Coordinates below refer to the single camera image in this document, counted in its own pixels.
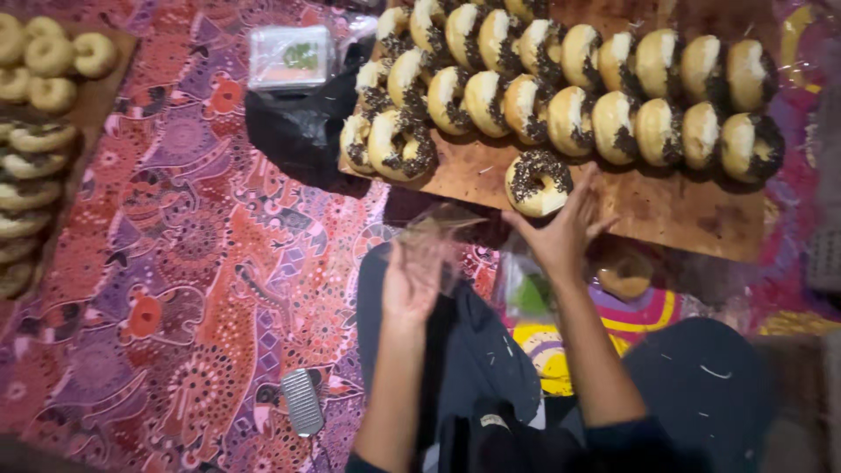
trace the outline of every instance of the patterned fabric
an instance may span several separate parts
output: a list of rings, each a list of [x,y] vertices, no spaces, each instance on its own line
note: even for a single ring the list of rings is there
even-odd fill
[[[436,200],[287,178],[248,143],[242,95],[249,29],[323,23],[342,37],[347,13],[302,0],[0,3],[140,38],[40,294],[0,306],[0,432],[127,471],[340,470],[364,409],[359,262]],[[802,143],[814,97],[778,104]],[[746,328],[777,308],[828,314],[799,278],[816,179],[790,146],[768,186],[775,218],[739,312]],[[460,244],[460,269],[485,298],[500,228],[495,217]],[[659,323],[667,299],[652,297],[643,318],[613,308],[617,327]],[[670,321],[715,312],[688,295],[672,304]],[[312,439],[294,435],[277,396],[297,368],[319,380],[326,422]],[[269,406],[259,426],[258,404]]]

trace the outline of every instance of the human hand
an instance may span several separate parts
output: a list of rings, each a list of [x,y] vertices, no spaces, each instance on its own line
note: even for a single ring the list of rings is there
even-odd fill
[[[599,195],[595,180],[599,174],[598,166],[591,162],[560,213],[539,230],[516,211],[502,213],[503,220],[520,232],[549,280],[555,284],[580,281],[584,272],[584,252],[590,242],[619,220],[618,215],[597,220]]]
[[[435,308],[441,289],[444,247],[440,242],[408,251],[396,239],[383,281],[383,325],[421,328]]]

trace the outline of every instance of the plastic container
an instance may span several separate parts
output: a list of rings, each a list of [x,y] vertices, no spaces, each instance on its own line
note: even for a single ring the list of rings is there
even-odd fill
[[[317,88],[336,73],[336,46],[323,25],[256,28],[249,34],[249,44],[252,90]]]

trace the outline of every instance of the plain donut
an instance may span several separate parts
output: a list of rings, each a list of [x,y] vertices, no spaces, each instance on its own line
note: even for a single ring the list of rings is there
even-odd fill
[[[73,66],[84,77],[99,79],[117,65],[117,48],[102,33],[82,33],[73,40],[76,60]]]
[[[25,103],[29,99],[29,69],[0,69],[0,100]]]
[[[368,159],[386,178],[410,181],[435,167],[438,152],[426,125],[405,111],[387,110],[373,119]]]
[[[73,43],[59,36],[40,36],[26,46],[24,61],[33,76],[62,77],[73,66]]]
[[[569,86],[549,102],[547,120],[549,140],[555,148],[571,157],[590,154],[595,146],[591,113],[595,97],[578,86]]]
[[[438,128],[450,135],[464,135],[472,129],[473,122],[466,110],[464,87],[470,73],[458,66],[441,69],[429,84],[426,95],[429,115]]]
[[[505,122],[505,90],[500,74],[482,71],[468,80],[464,88],[464,102],[470,119],[482,133],[501,138],[511,133]]]
[[[0,66],[19,64],[24,57],[26,43],[24,27],[18,19],[8,13],[0,13]]]
[[[573,190],[569,168],[547,150],[529,150],[505,171],[505,194],[518,212],[544,217],[563,207]]]

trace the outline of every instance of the wooden board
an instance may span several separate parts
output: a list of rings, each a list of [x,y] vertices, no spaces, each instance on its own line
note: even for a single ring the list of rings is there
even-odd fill
[[[671,27],[687,40],[713,34],[735,41],[748,32],[778,60],[780,31],[771,9],[770,0],[563,0],[551,4],[550,16],[568,26],[592,24],[606,38],[628,30],[630,22],[638,25],[640,35]],[[432,137],[440,164],[434,174],[414,182],[364,176],[354,173],[346,162],[339,162],[339,169],[408,189],[510,209],[505,170],[527,146],[513,135],[454,137],[434,130]],[[764,220],[762,189],[745,188],[721,176],[703,180],[677,171],[663,175],[642,164],[616,170],[595,159],[606,171],[602,215],[622,217],[611,233],[737,261],[752,262],[758,257]],[[580,166],[571,168],[576,180]]]
[[[0,9],[5,13],[12,14],[23,23],[26,21],[24,15],[19,14],[13,10]],[[56,250],[58,243],[58,236],[61,234],[61,229],[64,228],[67,218],[70,214],[70,208],[73,206],[73,201],[76,199],[76,191],[82,182],[82,176],[87,167],[87,161],[96,149],[99,136],[102,134],[103,125],[108,115],[114,109],[114,100],[117,98],[119,86],[123,82],[123,77],[129,69],[132,56],[135,53],[137,46],[137,38],[133,35],[119,31],[116,29],[104,29],[97,26],[79,24],[72,22],[59,23],[67,30],[67,33],[73,38],[82,33],[97,31],[103,35],[108,36],[117,46],[119,50],[119,59],[117,66],[106,77],[93,80],[78,80],[78,99],[73,109],[65,114],[64,120],[73,123],[82,134],[82,144],[80,145],[81,152],[76,160],[70,164],[70,168],[66,172],[66,181],[64,195],[59,203],[59,210],[56,216],[55,223],[51,227],[47,241],[41,252],[41,262],[39,264],[39,271],[36,273],[31,285],[30,293],[37,290],[40,276],[43,271],[50,267],[53,253]]]

